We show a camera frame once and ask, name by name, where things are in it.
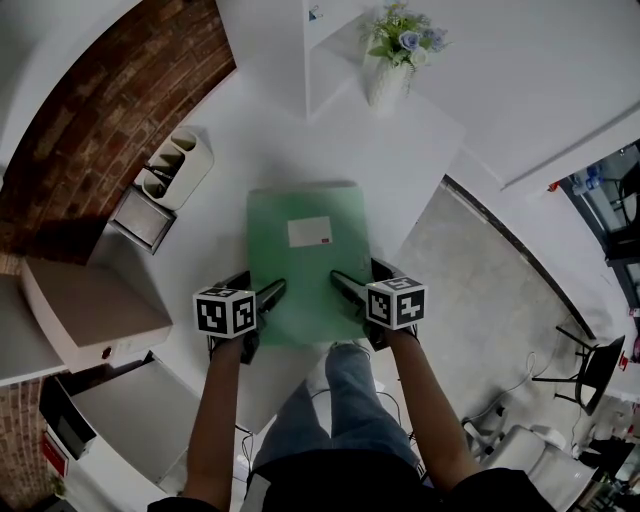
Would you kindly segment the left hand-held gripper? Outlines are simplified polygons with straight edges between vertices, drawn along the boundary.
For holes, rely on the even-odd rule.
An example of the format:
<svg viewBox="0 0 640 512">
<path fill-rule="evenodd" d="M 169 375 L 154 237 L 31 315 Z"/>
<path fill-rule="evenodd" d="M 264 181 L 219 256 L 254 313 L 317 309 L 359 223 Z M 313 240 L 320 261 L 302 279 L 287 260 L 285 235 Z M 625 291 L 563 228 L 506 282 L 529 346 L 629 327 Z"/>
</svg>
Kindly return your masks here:
<svg viewBox="0 0 640 512">
<path fill-rule="evenodd" d="M 250 365 L 259 346 L 257 313 L 272 310 L 287 290 L 285 279 L 278 279 L 256 294 L 249 270 L 236 273 L 193 295 L 195 325 L 206 335 L 209 358 L 229 340 L 242 341 L 241 363 Z"/>
</svg>

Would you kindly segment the dark framed glass door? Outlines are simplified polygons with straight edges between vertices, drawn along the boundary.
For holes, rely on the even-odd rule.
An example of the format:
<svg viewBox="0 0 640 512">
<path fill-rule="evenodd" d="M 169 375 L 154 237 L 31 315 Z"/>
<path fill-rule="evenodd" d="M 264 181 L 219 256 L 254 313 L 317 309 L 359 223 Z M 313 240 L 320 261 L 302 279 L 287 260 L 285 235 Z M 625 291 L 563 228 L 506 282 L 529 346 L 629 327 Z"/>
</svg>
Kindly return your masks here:
<svg viewBox="0 0 640 512">
<path fill-rule="evenodd" d="M 604 183 L 581 196 L 571 176 L 599 165 Z M 592 330 L 600 337 L 625 336 L 624 355 L 634 360 L 640 340 L 640 139 L 562 178 L 559 189 L 595 239 L 601 311 Z"/>
</svg>

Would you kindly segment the plastic water bottle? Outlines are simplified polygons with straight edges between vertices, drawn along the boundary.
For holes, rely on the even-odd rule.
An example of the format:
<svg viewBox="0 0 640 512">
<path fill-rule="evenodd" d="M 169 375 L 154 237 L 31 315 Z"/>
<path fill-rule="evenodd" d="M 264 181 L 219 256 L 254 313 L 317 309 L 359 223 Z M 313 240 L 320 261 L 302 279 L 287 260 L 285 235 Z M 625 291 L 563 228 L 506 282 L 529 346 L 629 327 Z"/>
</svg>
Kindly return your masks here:
<svg viewBox="0 0 640 512">
<path fill-rule="evenodd" d="M 599 188 L 604 177 L 599 165 L 591 165 L 571 176 L 572 192 L 575 196 L 584 195 Z"/>
</svg>

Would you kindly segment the person's blue jeans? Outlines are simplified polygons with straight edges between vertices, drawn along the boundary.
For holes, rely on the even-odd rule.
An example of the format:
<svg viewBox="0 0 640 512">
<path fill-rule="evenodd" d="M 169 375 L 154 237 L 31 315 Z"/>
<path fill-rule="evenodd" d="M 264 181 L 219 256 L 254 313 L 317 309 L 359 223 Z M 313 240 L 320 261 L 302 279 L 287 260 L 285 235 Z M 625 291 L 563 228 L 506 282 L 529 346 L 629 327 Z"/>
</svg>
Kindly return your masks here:
<svg viewBox="0 0 640 512">
<path fill-rule="evenodd" d="M 286 400 L 255 458 L 256 470 L 290 463 L 328 471 L 353 466 L 403 463 L 416 469 L 418 458 L 408 434 L 380 403 L 368 353 L 348 343 L 329 350 L 325 375 L 331 398 L 331 431 L 319 423 L 306 383 Z"/>
</svg>

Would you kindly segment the person's right forearm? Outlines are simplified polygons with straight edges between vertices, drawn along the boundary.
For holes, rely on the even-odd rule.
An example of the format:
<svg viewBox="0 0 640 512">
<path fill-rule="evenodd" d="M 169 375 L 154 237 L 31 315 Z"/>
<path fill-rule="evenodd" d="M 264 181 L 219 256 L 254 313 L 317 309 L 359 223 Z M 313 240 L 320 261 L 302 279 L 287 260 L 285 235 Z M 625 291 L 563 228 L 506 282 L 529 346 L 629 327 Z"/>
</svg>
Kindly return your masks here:
<svg viewBox="0 0 640 512">
<path fill-rule="evenodd" d="M 385 331 L 417 446 L 434 486 L 449 492 L 481 471 L 464 430 L 441 389 L 424 350 L 404 331 Z"/>
</svg>

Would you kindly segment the green file box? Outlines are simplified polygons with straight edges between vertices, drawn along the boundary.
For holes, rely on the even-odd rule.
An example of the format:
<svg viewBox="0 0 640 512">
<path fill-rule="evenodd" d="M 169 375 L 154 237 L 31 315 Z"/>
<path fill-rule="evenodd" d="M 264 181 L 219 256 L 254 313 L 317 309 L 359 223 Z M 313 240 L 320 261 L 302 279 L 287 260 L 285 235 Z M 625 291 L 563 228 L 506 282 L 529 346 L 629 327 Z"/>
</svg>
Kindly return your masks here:
<svg viewBox="0 0 640 512">
<path fill-rule="evenodd" d="M 364 196 L 353 184 L 262 189 L 247 198 L 251 283 L 283 279 L 286 292 L 267 314 L 268 346 L 304 346 L 362 336 L 356 307 L 332 285 L 340 271 L 372 280 Z"/>
</svg>

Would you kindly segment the white ribbed vase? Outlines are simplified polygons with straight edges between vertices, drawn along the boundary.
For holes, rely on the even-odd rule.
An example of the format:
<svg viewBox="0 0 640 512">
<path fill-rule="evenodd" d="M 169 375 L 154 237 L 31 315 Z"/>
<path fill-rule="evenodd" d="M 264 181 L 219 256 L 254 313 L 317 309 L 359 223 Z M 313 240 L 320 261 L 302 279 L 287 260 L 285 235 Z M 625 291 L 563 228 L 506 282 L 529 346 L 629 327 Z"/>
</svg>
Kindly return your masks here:
<svg viewBox="0 0 640 512">
<path fill-rule="evenodd" d="M 369 82 L 368 102 L 378 113 L 389 113 L 395 110 L 409 71 L 406 62 L 394 64 L 389 59 L 382 59 L 375 67 Z"/>
</svg>

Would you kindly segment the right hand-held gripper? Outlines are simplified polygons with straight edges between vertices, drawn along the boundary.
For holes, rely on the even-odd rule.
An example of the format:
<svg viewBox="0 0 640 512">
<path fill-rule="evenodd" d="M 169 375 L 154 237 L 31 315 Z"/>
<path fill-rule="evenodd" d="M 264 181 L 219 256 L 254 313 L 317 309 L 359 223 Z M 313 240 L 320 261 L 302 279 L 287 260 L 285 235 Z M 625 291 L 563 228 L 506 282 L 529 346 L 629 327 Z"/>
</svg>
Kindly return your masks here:
<svg viewBox="0 0 640 512">
<path fill-rule="evenodd" d="M 388 346 L 387 330 L 417 336 L 417 324 L 425 316 L 428 288 L 403 276 L 391 263 L 375 257 L 370 261 L 375 282 L 365 285 L 338 270 L 330 272 L 330 281 L 355 306 L 355 317 L 366 320 L 367 338 L 374 351 L 381 351 Z"/>
</svg>

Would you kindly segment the person's black shirt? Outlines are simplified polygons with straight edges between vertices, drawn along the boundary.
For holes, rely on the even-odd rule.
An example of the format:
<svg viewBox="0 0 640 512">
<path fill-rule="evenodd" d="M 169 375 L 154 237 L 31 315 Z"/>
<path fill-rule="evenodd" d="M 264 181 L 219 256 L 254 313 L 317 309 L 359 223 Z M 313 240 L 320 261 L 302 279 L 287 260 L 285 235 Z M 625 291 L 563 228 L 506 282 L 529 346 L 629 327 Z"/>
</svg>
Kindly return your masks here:
<svg viewBox="0 0 640 512">
<path fill-rule="evenodd" d="M 270 512 L 556 512 L 520 470 L 489 469 L 449 492 L 422 484 L 403 463 L 328 471 L 271 463 L 251 474 L 268 478 Z"/>
</svg>

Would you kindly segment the dark picture frame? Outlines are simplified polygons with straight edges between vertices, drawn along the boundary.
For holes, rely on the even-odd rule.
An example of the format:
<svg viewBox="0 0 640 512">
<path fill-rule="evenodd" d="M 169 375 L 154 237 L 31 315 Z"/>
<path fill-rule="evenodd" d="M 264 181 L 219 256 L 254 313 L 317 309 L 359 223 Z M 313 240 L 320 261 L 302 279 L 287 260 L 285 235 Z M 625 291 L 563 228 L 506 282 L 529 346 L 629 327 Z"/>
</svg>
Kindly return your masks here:
<svg viewBox="0 0 640 512">
<path fill-rule="evenodd" d="M 131 242 L 155 254 L 176 221 L 176 215 L 129 186 L 109 217 L 108 224 Z"/>
</svg>

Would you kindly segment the red book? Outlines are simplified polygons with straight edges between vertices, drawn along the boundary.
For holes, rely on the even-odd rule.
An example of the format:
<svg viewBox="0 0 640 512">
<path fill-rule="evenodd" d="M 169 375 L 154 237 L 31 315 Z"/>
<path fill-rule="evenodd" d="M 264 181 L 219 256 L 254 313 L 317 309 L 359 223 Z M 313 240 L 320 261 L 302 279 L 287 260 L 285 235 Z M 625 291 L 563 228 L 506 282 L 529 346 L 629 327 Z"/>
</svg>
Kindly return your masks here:
<svg viewBox="0 0 640 512">
<path fill-rule="evenodd" d="M 64 479 L 68 473 L 68 457 L 48 432 L 42 434 L 41 449 L 54 472 Z"/>
</svg>

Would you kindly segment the black box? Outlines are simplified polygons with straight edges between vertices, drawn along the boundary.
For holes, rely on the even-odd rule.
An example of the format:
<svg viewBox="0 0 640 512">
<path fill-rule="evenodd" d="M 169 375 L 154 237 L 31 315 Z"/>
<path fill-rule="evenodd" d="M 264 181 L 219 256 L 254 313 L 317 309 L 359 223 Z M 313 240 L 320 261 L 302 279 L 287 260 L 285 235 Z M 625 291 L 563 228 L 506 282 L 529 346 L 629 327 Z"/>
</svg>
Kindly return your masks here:
<svg viewBox="0 0 640 512">
<path fill-rule="evenodd" d="M 97 434 L 55 376 L 43 381 L 39 411 L 75 460 L 89 451 Z"/>
</svg>

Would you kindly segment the white side cabinet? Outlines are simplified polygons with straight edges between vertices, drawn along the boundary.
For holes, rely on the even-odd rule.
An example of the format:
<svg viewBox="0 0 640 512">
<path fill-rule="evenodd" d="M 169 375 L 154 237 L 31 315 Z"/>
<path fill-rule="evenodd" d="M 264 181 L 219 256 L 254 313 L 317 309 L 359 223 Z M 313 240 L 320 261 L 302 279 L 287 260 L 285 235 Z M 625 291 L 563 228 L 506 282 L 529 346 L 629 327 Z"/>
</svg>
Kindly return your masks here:
<svg viewBox="0 0 640 512">
<path fill-rule="evenodd" d="M 161 362 L 74 393 L 71 403 L 96 434 L 77 464 L 114 507 L 145 512 L 182 491 L 199 398 Z"/>
</svg>

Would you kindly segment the white hutch shelf unit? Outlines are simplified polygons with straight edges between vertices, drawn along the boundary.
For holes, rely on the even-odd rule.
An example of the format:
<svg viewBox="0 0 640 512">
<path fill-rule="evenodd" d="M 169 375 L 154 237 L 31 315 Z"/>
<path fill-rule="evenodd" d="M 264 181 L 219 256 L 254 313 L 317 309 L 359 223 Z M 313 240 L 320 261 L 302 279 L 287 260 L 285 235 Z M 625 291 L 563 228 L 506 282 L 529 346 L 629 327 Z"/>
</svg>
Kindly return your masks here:
<svg viewBox="0 0 640 512">
<path fill-rule="evenodd" d="M 320 19 L 272 68 L 316 115 L 354 75 L 352 0 L 292 0 Z M 236 44 L 244 0 L 0 0 L 0 263 L 22 254 L 80 260 L 151 155 L 214 106 L 265 100 Z M 284 0 L 251 0 L 278 18 Z"/>
</svg>

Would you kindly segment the beige file box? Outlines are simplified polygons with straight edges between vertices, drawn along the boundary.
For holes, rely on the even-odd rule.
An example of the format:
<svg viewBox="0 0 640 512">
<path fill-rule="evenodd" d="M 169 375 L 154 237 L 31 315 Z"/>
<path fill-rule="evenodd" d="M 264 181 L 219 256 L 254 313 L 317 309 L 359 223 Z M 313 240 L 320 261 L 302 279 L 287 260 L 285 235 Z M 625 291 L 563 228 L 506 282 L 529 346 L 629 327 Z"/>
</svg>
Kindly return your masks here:
<svg viewBox="0 0 640 512">
<path fill-rule="evenodd" d="M 163 343 L 170 317 L 113 270 L 27 257 L 21 284 L 45 337 L 80 372 Z"/>
</svg>

